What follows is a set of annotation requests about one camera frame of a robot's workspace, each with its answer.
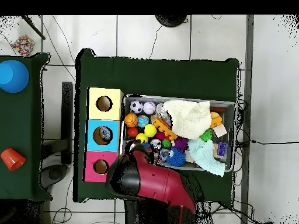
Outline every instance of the soccer ball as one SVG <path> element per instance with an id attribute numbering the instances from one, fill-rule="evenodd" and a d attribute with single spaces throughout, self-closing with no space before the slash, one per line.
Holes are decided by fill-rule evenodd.
<path id="1" fill-rule="evenodd" d="M 143 104 L 139 100 L 132 101 L 130 104 L 130 109 L 133 113 L 138 114 L 143 110 Z"/>

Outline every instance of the white cloth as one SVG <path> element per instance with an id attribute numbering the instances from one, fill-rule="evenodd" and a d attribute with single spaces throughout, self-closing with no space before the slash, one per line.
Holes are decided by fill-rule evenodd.
<path id="1" fill-rule="evenodd" d="M 164 108 L 171 116 L 171 130 L 178 136 L 197 139 L 212 123 L 210 102 L 170 100 Z"/>

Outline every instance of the tennis ball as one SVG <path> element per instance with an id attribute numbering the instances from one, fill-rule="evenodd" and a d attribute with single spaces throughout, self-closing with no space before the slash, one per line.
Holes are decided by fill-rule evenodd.
<path id="1" fill-rule="evenodd" d="M 157 129 L 153 124 L 147 124 L 144 127 L 144 134 L 148 137 L 148 138 L 152 138 L 154 135 L 156 135 L 157 133 Z"/>

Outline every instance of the green table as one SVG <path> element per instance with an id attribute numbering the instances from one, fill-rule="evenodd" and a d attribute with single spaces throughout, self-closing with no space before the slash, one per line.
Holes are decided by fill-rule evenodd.
<path id="1" fill-rule="evenodd" d="M 121 89 L 124 94 L 236 102 L 238 60 L 168 61 L 95 57 L 83 49 L 76 58 L 74 200 L 115 198 L 103 183 L 82 181 L 86 88 Z M 232 172 L 224 177 L 206 171 L 180 171 L 196 191 L 200 182 L 207 201 L 231 205 Z"/>
<path id="2" fill-rule="evenodd" d="M 9 171 L 0 159 L 0 198 L 49 200 L 50 195 L 39 186 L 41 166 L 42 117 L 41 117 L 41 68 L 48 60 L 47 53 L 30 58 L 0 57 L 18 60 L 29 71 L 29 83 L 19 93 L 6 93 L 0 89 L 0 152 L 14 148 L 26 158 L 23 166 Z"/>

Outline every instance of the orange toy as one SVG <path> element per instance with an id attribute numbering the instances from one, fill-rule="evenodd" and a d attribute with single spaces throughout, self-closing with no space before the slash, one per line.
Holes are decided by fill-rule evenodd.
<path id="1" fill-rule="evenodd" d="M 174 134 L 170 129 L 167 123 L 165 123 L 160 118 L 157 118 L 154 122 L 154 126 L 159 129 L 159 131 L 163 132 L 166 137 L 169 136 L 169 140 L 175 140 L 178 138 L 176 134 Z"/>
<path id="2" fill-rule="evenodd" d="M 124 123 L 128 127 L 135 127 L 137 126 L 137 117 L 135 113 L 129 113 L 128 115 L 125 116 L 124 118 Z"/>
<path id="3" fill-rule="evenodd" d="M 212 118 L 212 124 L 210 128 L 214 128 L 216 126 L 219 126 L 222 124 L 222 118 L 218 113 L 215 113 L 214 111 L 211 112 L 211 118 Z"/>

